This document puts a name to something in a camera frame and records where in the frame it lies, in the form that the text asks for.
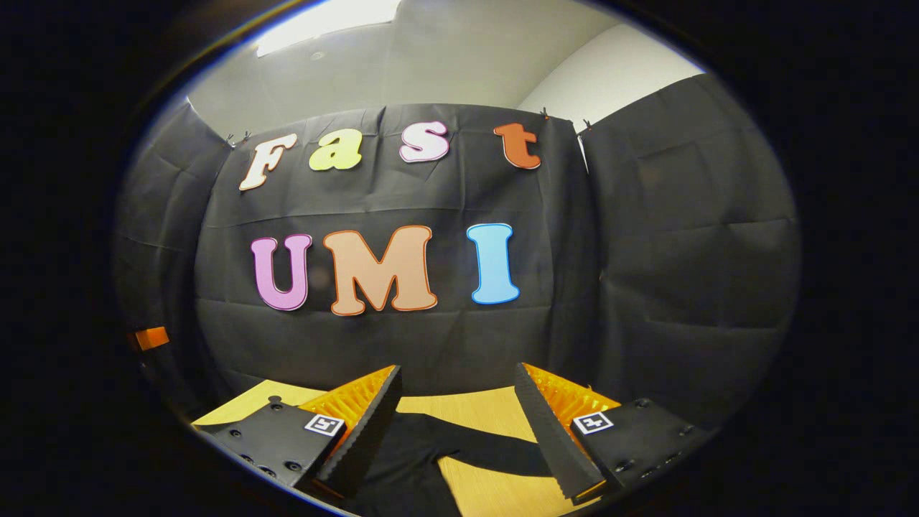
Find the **black cloth backdrop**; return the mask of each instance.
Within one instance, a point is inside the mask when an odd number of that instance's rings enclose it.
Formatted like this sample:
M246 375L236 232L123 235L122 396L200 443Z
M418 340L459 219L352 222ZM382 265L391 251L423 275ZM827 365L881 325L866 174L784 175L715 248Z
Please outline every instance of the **black cloth backdrop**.
M143 353L149 376L183 417L231 393L199 338L192 286L210 189L232 148L186 98L164 110L135 151L116 200L112 274L130 332L165 327L169 343Z
M800 230L782 168L710 75L580 137L602 242L595 389L719 426L765 375L797 297Z
M437 161L405 163L402 132L441 121L449 152ZM537 135L529 152L541 164L514 167L494 128L512 122ZM361 161L347 170L315 171L310 155L321 136L359 129ZM266 172L265 183L240 191L256 145L291 132L297 142ZM505 304L476 304L473 224L506 223L511 278L520 289ZM378 259L392 233L428 226L427 273L437 306L337 316L328 234L359 231ZM255 287L251 243L278 241L276 284L290 287L283 241L312 236L309 297L303 307L269 307ZM584 160L570 121L513 109L405 105L323 115L253 136L224 163L201 226L195 261L196 308L204 339L228 382L258 379L331 389L389 364L403 367L408 396L479 391L513 383L517 362L575 382L596 374L595 211ZM358 297L363 293L357 290Z

